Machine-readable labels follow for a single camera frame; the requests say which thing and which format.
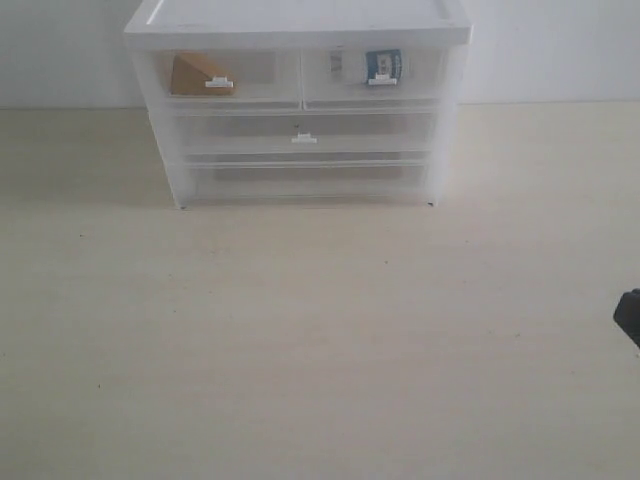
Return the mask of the white pill bottle blue label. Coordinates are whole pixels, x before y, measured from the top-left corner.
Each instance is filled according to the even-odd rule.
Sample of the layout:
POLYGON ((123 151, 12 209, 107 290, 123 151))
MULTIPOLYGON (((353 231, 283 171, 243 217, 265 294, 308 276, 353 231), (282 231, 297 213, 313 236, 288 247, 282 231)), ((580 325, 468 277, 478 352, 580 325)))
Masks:
POLYGON ((401 49, 333 50, 329 52, 331 78, 346 85, 396 86, 404 71, 401 49))

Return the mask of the clear drawer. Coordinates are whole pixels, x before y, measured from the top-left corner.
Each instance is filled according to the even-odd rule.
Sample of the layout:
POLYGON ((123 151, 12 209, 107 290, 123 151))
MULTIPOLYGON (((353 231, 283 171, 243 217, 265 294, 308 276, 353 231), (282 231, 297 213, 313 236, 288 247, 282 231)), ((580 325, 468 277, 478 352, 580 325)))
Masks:
POLYGON ((295 51, 161 51, 152 59, 169 98, 248 109, 297 109, 301 104, 295 51))
POLYGON ((427 112, 179 116, 187 154, 421 151, 436 117, 427 112))
POLYGON ((447 64, 439 49, 309 50, 302 55, 308 110, 418 108, 438 98, 447 64))
POLYGON ((187 192, 197 200, 392 196, 422 189, 425 151, 193 155, 187 192))

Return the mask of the white plastic drawer cabinet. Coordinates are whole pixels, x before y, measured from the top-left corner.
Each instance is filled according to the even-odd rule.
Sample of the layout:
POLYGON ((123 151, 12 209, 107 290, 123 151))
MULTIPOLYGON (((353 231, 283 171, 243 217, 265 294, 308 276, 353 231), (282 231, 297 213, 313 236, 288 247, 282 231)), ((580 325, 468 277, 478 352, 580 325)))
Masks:
POLYGON ((447 171, 450 141, 473 25, 457 1, 145 1, 124 30, 126 45, 148 110, 150 123, 177 207, 198 204, 297 199, 381 200, 436 205, 447 171), (309 50, 439 49, 447 64, 438 98, 418 108, 308 110, 302 91, 302 55, 309 50), (300 58, 301 104, 297 109, 248 109, 211 100, 165 95, 152 56, 161 51, 295 51, 300 58), (188 158, 174 119, 179 116, 311 115, 365 112, 427 112, 436 117, 422 189, 392 196, 293 197, 197 200, 189 197, 188 158))

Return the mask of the clear bottom drawer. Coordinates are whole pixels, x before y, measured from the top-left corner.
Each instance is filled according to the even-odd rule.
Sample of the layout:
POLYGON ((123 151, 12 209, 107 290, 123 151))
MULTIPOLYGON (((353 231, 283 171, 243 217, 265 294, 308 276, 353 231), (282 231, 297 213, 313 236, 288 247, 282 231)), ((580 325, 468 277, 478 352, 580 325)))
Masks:
POLYGON ((187 192, 197 200, 392 196, 422 189, 425 151, 193 155, 187 192))

